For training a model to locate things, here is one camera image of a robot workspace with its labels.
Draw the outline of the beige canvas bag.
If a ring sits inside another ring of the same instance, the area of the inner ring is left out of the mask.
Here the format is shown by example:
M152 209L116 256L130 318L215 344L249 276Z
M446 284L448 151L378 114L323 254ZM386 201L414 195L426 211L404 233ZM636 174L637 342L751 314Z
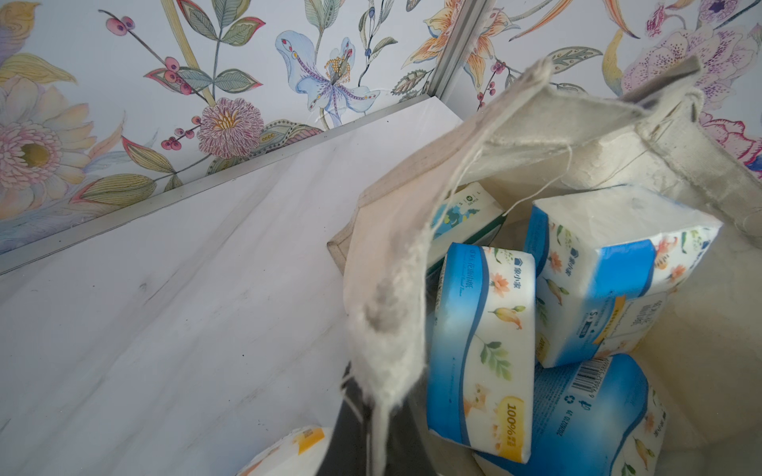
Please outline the beige canvas bag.
M516 243L534 196L641 184L722 221L708 267L675 295L636 360L670 413L660 475L761 471L761 182L700 126L697 59L614 100L551 88L538 61L496 101L361 194L329 241L343 273L350 364L323 475L478 474L426 434L425 258L431 222L459 186L496 187L499 240Z

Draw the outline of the blue floral tissue pack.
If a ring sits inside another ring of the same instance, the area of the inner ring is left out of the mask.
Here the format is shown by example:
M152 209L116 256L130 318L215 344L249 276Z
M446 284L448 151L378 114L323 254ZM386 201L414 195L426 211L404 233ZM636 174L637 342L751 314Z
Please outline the blue floral tissue pack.
M712 215L642 186L536 200L524 249L537 268L539 363L633 351L720 228Z

